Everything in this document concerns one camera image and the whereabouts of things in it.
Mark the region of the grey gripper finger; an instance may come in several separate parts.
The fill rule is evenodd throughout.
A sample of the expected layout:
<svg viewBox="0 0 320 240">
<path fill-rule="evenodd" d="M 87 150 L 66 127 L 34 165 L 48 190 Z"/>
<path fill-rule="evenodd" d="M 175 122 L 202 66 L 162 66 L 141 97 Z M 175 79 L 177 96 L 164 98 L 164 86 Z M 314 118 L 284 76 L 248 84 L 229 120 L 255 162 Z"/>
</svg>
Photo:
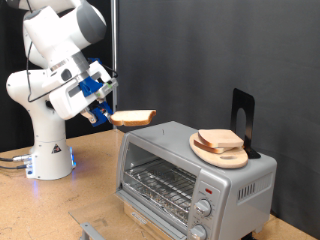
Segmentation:
<svg viewBox="0 0 320 240">
<path fill-rule="evenodd" d="M 88 108 L 85 108 L 81 111 L 81 115 L 89 120 L 91 124 L 94 124 L 97 119 L 93 113 L 90 112 Z"/>
</svg>

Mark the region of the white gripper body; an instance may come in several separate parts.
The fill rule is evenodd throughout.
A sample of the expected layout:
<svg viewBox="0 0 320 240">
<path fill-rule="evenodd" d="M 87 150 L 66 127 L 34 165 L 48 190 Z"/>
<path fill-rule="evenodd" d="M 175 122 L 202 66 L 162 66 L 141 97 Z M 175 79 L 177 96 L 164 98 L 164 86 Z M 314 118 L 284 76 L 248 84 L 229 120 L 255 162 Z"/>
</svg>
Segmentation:
<svg viewBox="0 0 320 240">
<path fill-rule="evenodd" d="M 105 121 L 113 114 L 106 102 L 112 91 L 113 79 L 98 61 L 94 61 L 88 70 L 55 87 L 49 100 L 62 119 L 71 119 L 88 108 L 97 121 Z"/>
</svg>

